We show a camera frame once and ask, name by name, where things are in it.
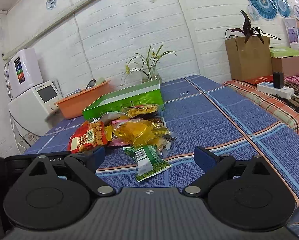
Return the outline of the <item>red peanut snack packet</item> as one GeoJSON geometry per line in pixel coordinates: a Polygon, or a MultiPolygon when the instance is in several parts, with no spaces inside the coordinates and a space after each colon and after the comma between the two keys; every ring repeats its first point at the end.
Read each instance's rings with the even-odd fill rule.
{"type": "Polygon", "coordinates": [[[104,123],[85,121],[70,137],[67,150],[71,153],[82,153],[107,144],[104,123]]]}

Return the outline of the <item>yellow snack bag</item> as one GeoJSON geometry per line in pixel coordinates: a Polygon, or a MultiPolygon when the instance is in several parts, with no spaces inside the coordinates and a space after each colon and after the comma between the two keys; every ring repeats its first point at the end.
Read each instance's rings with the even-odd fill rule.
{"type": "Polygon", "coordinates": [[[168,133],[169,129],[164,125],[140,119],[123,121],[113,130],[114,137],[134,147],[149,145],[168,133]]]}

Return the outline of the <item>green pea snack packet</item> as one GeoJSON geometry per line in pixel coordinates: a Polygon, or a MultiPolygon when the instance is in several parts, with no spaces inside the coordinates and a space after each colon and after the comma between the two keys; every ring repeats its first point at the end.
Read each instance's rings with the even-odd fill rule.
{"type": "Polygon", "coordinates": [[[130,146],[124,147],[123,150],[137,164],[137,182],[147,180],[172,167],[170,163],[162,158],[162,154],[155,145],[145,145],[139,148],[130,146]]]}

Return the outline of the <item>clear galette snack bag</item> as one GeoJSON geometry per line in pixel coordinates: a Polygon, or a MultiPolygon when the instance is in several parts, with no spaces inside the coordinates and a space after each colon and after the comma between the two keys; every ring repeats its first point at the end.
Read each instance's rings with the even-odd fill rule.
{"type": "Polygon", "coordinates": [[[135,118],[139,115],[152,114],[158,111],[159,106],[156,104],[144,104],[131,107],[125,107],[121,111],[129,118],[135,118]]]}

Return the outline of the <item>blue patterned tablecloth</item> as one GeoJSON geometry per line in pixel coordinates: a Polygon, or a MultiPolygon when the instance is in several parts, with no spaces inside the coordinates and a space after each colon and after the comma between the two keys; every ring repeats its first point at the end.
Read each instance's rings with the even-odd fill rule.
{"type": "Polygon", "coordinates": [[[203,76],[161,87],[166,126],[177,133],[167,153],[171,168],[144,183],[137,166],[120,148],[108,150],[97,171],[127,200],[103,201],[78,224],[53,232],[18,231],[11,239],[299,239],[299,207],[286,228],[248,233],[229,228],[207,214],[202,201],[180,195],[203,174],[194,148],[248,160],[270,161],[299,199],[299,135],[232,89],[203,76]]]}

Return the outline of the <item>white appliance with screen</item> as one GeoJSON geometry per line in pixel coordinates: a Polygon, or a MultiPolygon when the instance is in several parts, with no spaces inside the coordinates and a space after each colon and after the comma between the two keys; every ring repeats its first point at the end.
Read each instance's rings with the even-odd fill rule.
{"type": "Polygon", "coordinates": [[[41,137],[57,122],[56,104],[62,95],[49,80],[30,88],[9,103],[9,112],[18,133],[26,136],[28,133],[41,137]]]}

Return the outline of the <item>orange plastic basin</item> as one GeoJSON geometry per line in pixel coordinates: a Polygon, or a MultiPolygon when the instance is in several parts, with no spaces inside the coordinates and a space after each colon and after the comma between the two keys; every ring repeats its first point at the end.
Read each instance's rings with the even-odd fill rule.
{"type": "Polygon", "coordinates": [[[114,86],[109,80],[104,83],[94,86],[91,89],[81,91],[74,95],[68,96],[64,99],[55,102],[59,110],[66,119],[79,117],[82,111],[97,100],[100,96],[114,91],[114,86]]]}

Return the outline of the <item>plaid orange cloth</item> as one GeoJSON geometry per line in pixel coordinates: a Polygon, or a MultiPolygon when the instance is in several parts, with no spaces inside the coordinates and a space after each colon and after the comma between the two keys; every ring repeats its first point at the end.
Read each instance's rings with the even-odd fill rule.
{"type": "Polygon", "coordinates": [[[242,81],[226,81],[223,85],[231,88],[241,96],[248,98],[254,104],[278,118],[278,120],[284,122],[289,128],[299,135],[298,107],[293,106],[290,102],[286,102],[286,100],[281,100],[273,95],[260,92],[257,90],[256,86],[242,81]]]}

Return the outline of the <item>white power strip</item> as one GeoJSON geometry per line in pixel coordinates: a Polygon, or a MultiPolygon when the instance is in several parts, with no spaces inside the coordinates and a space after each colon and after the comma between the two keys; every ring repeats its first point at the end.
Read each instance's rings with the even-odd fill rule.
{"type": "Polygon", "coordinates": [[[258,83],[256,87],[257,87],[257,90],[262,93],[270,94],[273,96],[278,96],[283,99],[289,100],[294,95],[293,88],[289,88],[289,87],[285,87],[285,86],[282,88],[275,88],[274,84],[270,83],[270,82],[258,83]]]}

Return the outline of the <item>white water purifier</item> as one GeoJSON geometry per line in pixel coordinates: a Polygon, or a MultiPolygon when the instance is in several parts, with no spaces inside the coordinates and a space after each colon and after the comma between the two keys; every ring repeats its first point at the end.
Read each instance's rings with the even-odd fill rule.
{"type": "Polygon", "coordinates": [[[9,81],[12,98],[43,83],[34,48],[20,50],[9,64],[9,81]]]}

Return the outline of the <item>green cardboard box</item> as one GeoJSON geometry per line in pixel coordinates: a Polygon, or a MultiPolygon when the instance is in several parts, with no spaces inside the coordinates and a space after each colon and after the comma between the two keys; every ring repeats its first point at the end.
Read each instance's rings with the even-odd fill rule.
{"type": "Polygon", "coordinates": [[[125,107],[156,104],[165,109],[159,80],[147,81],[100,96],[86,107],[82,114],[86,120],[98,118],[107,112],[120,111],[125,107]]]}

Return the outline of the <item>black power adapter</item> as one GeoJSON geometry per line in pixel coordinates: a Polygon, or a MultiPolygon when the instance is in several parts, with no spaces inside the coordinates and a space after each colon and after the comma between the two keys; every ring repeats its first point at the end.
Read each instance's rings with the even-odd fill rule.
{"type": "Polygon", "coordinates": [[[284,87],[284,74],[282,72],[273,72],[273,85],[277,89],[284,87]]]}

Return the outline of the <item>brown paper bag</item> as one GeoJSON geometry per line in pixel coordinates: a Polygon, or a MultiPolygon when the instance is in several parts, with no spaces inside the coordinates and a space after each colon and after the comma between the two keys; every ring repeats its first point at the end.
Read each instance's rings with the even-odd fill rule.
{"type": "Polygon", "coordinates": [[[273,73],[270,56],[270,38],[253,36],[245,42],[244,37],[225,40],[231,78],[233,80],[251,80],[273,73]]]}

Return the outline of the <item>glass vase with orchid plant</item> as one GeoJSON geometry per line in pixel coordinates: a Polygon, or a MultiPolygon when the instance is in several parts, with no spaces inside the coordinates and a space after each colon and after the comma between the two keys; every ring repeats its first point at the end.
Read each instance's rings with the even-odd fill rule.
{"type": "Polygon", "coordinates": [[[145,55],[141,53],[134,53],[134,56],[125,63],[125,73],[120,80],[120,86],[126,83],[126,79],[133,73],[139,72],[145,76],[145,81],[157,80],[156,69],[160,60],[167,55],[176,56],[177,53],[173,50],[162,50],[164,47],[161,44],[158,49],[149,46],[145,55]]]}

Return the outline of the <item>brown cardboard box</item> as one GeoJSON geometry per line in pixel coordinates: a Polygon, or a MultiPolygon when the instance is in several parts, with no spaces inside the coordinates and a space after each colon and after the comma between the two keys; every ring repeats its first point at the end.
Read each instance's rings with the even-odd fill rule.
{"type": "Polygon", "coordinates": [[[273,72],[282,72],[284,76],[299,75],[299,56],[272,57],[271,64],[273,72]]]}

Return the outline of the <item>green flat box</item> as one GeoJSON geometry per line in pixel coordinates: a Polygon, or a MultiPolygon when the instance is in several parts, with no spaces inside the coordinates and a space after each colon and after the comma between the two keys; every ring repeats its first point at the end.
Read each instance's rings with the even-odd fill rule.
{"type": "Polygon", "coordinates": [[[290,47],[270,47],[270,56],[276,58],[299,56],[299,51],[290,47]]]}

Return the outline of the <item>dark purple plant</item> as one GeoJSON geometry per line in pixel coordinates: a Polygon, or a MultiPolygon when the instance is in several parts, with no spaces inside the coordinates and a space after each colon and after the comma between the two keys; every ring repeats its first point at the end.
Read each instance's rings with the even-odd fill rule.
{"type": "Polygon", "coordinates": [[[238,35],[234,35],[233,33],[241,33],[245,37],[244,43],[247,43],[250,38],[252,37],[258,37],[258,39],[264,44],[264,37],[273,38],[275,40],[281,40],[279,37],[265,33],[261,28],[259,27],[252,27],[251,26],[251,20],[247,13],[243,10],[241,10],[241,14],[244,17],[244,22],[241,28],[228,28],[225,31],[225,38],[229,40],[230,38],[238,37],[238,35]]]}

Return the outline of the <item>blue paper fan decoration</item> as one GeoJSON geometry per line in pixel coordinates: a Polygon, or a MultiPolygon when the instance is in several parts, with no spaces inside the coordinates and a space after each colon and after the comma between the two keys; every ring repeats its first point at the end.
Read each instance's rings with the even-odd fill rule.
{"type": "Polygon", "coordinates": [[[248,0],[250,5],[256,8],[261,18],[271,21],[278,13],[278,5],[275,0],[248,0]]]}

